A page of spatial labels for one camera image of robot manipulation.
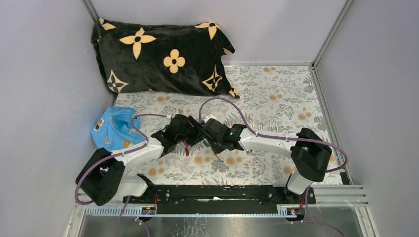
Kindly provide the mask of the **green capped marker pen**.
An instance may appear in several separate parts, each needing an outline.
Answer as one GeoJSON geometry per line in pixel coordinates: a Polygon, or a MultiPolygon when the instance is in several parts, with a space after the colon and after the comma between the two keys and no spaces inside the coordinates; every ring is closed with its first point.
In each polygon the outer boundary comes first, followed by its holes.
{"type": "Polygon", "coordinates": [[[203,140],[203,144],[210,150],[211,153],[213,153],[218,158],[218,160],[221,163],[224,163],[224,160],[220,157],[218,153],[214,151],[214,149],[210,146],[210,144],[205,139],[203,140]]]}

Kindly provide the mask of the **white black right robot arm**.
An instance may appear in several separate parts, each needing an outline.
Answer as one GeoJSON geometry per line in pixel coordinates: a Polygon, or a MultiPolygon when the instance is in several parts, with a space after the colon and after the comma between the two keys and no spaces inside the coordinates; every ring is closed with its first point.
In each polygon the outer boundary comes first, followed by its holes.
{"type": "Polygon", "coordinates": [[[263,151],[289,157],[296,171],[283,190],[284,199],[298,202],[306,188],[324,180],[332,150],[314,131],[302,128],[298,133],[262,133],[244,124],[228,127],[214,118],[205,119],[203,137],[215,154],[225,150],[263,151]]]}

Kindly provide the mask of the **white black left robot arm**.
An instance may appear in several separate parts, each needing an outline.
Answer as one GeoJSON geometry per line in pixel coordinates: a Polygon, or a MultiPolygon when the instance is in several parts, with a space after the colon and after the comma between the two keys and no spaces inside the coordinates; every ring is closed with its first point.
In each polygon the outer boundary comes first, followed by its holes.
{"type": "Polygon", "coordinates": [[[97,149],[77,176],[75,199],[79,204],[107,204],[114,198],[134,196],[147,203],[153,190],[140,176],[124,173],[141,163],[161,158],[173,152],[179,143],[188,146],[203,140],[203,123],[192,116],[176,114],[163,129],[153,133],[144,142],[121,150],[97,149]]]}

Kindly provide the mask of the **floral patterned table mat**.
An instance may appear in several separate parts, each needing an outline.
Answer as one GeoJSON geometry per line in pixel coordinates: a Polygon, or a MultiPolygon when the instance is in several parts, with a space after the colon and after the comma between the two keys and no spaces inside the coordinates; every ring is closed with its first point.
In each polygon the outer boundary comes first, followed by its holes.
{"type": "MultiPolygon", "coordinates": [[[[280,133],[312,129],[322,140],[329,133],[308,66],[236,66],[225,73],[239,98],[224,96],[210,101],[207,97],[168,92],[119,94],[116,106],[135,109],[146,135],[168,124],[166,115],[182,109],[184,115],[197,117],[213,114],[228,126],[245,121],[272,120],[280,133]]],[[[143,174],[155,184],[177,185],[283,185],[296,171],[285,156],[263,151],[224,151],[218,158],[203,144],[189,149],[179,144],[175,151],[125,172],[125,176],[143,174]]]]}

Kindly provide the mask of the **blue cartoon cloth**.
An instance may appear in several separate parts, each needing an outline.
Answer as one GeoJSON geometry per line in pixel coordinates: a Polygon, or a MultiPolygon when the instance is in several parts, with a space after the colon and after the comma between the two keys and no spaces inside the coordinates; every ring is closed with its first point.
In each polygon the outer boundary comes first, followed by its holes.
{"type": "Polygon", "coordinates": [[[144,142],[145,137],[134,129],[141,127],[141,120],[131,122],[134,115],[133,108],[109,106],[91,130],[97,148],[121,150],[144,142]]]}

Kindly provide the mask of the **black floral pillow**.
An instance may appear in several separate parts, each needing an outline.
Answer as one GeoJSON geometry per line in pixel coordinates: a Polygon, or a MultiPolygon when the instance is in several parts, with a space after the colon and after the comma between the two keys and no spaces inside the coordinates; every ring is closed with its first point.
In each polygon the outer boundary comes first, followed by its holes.
{"type": "Polygon", "coordinates": [[[235,48],[215,22],[141,25],[100,18],[90,41],[104,86],[112,94],[239,97],[222,63],[235,48]]]}

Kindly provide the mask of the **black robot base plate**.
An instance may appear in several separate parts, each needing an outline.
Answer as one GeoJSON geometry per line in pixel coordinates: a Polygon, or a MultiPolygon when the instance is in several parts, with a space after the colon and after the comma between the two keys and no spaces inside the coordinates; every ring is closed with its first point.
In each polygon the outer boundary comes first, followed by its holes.
{"type": "Polygon", "coordinates": [[[157,214],[279,214],[279,205],[299,208],[315,204],[313,189],[308,196],[272,185],[152,185],[139,197],[125,197],[130,204],[149,204],[157,214]]]}

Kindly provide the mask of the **aluminium frame rail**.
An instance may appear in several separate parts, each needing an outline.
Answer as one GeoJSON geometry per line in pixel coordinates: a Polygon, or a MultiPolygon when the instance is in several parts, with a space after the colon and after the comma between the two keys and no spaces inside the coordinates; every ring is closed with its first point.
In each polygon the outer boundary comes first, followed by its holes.
{"type": "Polygon", "coordinates": [[[322,207],[348,207],[354,211],[362,235],[376,235],[369,204],[360,185],[315,185],[297,195],[284,186],[272,185],[154,185],[139,197],[114,197],[96,205],[79,195],[65,235],[80,234],[85,216],[181,217],[181,218],[285,218],[290,223],[325,222],[313,217],[322,207]]]}

